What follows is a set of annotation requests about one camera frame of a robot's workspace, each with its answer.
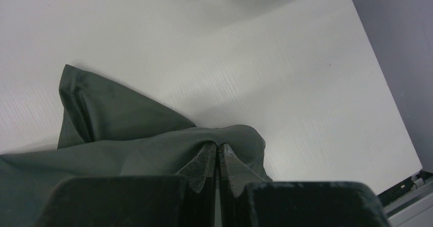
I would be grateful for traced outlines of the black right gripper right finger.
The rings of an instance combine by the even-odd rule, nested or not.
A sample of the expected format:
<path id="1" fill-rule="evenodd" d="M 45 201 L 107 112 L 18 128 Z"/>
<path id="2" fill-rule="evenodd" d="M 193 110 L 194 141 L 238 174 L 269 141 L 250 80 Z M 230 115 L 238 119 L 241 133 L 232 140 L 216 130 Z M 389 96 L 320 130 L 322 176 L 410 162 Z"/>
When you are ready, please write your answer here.
<path id="1" fill-rule="evenodd" d="M 268 182 L 228 144 L 219 147 L 223 226 L 389 226 L 379 198 L 358 182 Z"/>

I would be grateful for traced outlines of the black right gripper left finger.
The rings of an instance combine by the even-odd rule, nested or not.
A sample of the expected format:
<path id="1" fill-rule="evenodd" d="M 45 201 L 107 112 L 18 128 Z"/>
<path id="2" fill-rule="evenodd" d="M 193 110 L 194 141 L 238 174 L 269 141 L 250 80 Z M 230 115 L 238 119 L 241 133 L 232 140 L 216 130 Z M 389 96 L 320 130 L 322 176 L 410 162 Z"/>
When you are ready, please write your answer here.
<path id="1" fill-rule="evenodd" d="M 36 226 L 214 226 L 217 147 L 207 142 L 174 175 L 71 178 Z"/>

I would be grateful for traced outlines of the dark grey t shirt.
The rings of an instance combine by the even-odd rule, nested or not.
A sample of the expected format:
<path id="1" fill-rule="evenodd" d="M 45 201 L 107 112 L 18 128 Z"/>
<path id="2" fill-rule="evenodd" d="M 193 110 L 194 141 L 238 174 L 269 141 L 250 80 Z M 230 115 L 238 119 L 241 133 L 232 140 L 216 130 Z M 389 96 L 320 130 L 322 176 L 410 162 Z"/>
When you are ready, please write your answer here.
<path id="1" fill-rule="evenodd" d="M 205 142 L 227 143 L 264 180 L 266 143 L 253 127 L 200 128 L 113 80 L 71 65 L 59 83 L 56 150 L 1 155 L 1 226 L 32 226 L 54 187 L 73 176 L 174 174 Z"/>

